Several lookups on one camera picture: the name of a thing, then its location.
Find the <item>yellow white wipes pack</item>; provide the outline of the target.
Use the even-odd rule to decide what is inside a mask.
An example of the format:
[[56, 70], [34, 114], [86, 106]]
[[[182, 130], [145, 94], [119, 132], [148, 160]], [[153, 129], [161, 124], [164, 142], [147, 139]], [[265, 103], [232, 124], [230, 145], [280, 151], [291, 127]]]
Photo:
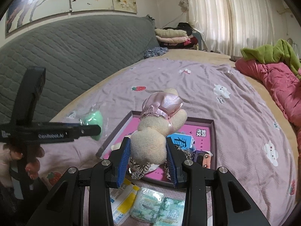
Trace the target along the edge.
[[118, 189], [110, 189], [110, 201], [114, 225], [121, 225], [130, 216], [130, 210], [134, 204], [139, 187], [130, 180], [124, 182]]

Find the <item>pink patterned bed sheet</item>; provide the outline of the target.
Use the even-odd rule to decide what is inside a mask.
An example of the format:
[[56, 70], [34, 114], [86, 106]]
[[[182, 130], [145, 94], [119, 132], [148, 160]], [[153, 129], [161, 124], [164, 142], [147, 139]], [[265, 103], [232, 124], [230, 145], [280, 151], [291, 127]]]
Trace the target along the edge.
[[297, 172], [291, 145], [265, 101], [228, 65], [147, 59], [83, 96], [82, 111], [99, 104], [107, 135], [151, 94], [174, 88], [188, 116], [214, 121], [217, 165], [227, 167], [271, 225], [281, 225], [295, 206]]

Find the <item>cartoon face tissue pack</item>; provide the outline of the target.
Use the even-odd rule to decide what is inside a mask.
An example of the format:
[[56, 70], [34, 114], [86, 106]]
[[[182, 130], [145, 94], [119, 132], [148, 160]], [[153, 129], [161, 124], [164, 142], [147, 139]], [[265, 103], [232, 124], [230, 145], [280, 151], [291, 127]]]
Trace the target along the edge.
[[203, 168], [211, 168], [211, 158], [213, 154], [210, 151], [194, 150], [192, 153], [192, 160]]

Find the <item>white green tissue pack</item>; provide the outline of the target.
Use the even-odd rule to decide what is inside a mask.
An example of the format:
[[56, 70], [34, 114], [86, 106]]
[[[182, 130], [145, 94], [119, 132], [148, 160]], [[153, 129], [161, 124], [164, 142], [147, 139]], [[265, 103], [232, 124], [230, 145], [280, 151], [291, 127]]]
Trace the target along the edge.
[[142, 222], [154, 223], [164, 200], [164, 193], [141, 187], [136, 195], [130, 215]]

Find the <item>grey quilted headboard cover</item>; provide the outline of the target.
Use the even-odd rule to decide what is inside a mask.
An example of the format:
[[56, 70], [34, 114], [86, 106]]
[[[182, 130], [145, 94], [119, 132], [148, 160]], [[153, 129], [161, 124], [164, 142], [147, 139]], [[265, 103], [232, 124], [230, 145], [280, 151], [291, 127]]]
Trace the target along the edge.
[[26, 69], [46, 69], [34, 120], [49, 121], [91, 87], [157, 47], [150, 16], [92, 15], [52, 22], [1, 48], [1, 122], [10, 120]]

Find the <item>cream plush pink dress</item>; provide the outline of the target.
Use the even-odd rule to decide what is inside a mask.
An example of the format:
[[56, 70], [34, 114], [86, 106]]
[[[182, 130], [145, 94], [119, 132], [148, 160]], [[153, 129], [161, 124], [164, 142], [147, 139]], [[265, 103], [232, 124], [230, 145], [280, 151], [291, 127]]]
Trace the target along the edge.
[[137, 131], [130, 136], [133, 179], [140, 179], [152, 165], [167, 159], [166, 137], [177, 132], [187, 120], [183, 100], [174, 88], [151, 94], [142, 104]]

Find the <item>green blanket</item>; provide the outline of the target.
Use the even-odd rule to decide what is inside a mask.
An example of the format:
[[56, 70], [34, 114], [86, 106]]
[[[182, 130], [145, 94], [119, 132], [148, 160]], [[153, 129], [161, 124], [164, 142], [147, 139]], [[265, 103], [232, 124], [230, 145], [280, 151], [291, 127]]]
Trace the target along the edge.
[[244, 47], [240, 52], [245, 61], [257, 60], [261, 64], [283, 62], [300, 80], [300, 59], [286, 40], [279, 39], [275, 45], [265, 44], [257, 48]]

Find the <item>leopard print scrunchie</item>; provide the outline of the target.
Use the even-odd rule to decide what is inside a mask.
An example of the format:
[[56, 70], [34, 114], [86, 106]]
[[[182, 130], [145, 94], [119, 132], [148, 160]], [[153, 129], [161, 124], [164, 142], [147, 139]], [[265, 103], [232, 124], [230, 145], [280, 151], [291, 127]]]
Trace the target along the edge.
[[[180, 158], [183, 160], [184, 158], [186, 160], [192, 160], [192, 155], [189, 152], [189, 150], [183, 150], [181, 149], [179, 146], [175, 146], [176, 150], [178, 151], [178, 154], [180, 155]], [[171, 175], [169, 172], [169, 168], [168, 168], [168, 162], [167, 160], [165, 160], [164, 162], [164, 172], [165, 172], [165, 176], [166, 178], [171, 182]]]

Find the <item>white curtain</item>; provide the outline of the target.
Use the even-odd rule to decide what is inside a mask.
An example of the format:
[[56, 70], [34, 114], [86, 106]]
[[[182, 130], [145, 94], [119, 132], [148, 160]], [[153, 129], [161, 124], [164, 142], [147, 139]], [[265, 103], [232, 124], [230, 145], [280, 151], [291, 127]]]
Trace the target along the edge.
[[208, 51], [240, 55], [274, 41], [270, 0], [185, 0], [190, 25]]

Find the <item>white floral scrunchie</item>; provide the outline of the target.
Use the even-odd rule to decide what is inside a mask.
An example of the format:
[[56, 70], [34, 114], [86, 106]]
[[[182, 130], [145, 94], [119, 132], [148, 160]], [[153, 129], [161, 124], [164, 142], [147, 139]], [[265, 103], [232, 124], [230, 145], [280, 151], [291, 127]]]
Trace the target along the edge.
[[111, 151], [118, 150], [118, 149], [120, 149], [120, 147], [121, 147], [121, 142], [116, 143], [111, 146]]

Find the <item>blue patterned cloth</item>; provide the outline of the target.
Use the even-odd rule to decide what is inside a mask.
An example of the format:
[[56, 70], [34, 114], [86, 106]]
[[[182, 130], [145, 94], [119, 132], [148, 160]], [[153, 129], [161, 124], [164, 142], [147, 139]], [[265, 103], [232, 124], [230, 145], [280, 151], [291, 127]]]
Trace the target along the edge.
[[168, 52], [168, 48], [166, 47], [154, 47], [145, 51], [144, 59], [159, 57], [166, 54], [167, 52]]

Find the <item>green flower tissue pack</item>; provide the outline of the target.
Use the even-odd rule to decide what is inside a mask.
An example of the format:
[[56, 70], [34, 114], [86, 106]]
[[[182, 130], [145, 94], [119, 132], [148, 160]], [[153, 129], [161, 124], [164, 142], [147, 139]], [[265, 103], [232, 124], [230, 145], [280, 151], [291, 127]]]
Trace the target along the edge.
[[154, 225], [182, 225], [185, 201], [165, 197]]

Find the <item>green sponge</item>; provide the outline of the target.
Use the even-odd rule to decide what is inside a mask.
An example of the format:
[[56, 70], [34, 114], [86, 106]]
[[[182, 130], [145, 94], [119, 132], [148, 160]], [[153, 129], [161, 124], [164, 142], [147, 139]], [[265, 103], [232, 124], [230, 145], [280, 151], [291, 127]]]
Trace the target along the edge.
[[81, 115], [79, 117], [81, 125], [98, 125], [101, 128], [101, 132], [96, 136], [91, 136], [95, 141], [99, 141], [103, 133], [103, 115], [99, 110], [92, 110], [89, 113]]

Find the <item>folded clothes pile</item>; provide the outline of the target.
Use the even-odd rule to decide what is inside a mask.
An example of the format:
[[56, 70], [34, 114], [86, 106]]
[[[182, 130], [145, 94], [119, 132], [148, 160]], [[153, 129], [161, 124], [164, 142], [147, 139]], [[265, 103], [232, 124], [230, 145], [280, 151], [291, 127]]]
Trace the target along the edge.
[[201, 34], [186, 22], [180, 22], [176, 27], [155, 28], [155, 35], [160, 47], [201, 50]]

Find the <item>red pink quilt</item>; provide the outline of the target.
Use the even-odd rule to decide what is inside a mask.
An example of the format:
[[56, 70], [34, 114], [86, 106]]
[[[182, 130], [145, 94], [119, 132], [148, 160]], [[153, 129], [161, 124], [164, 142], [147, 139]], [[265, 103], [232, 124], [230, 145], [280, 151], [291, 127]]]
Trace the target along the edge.
[[300, 80], [284, 63], [260, 64], [243, 58], [235, 62], [235, 68], [266, 101], [291, 145], [295, 161], [300, 151]]

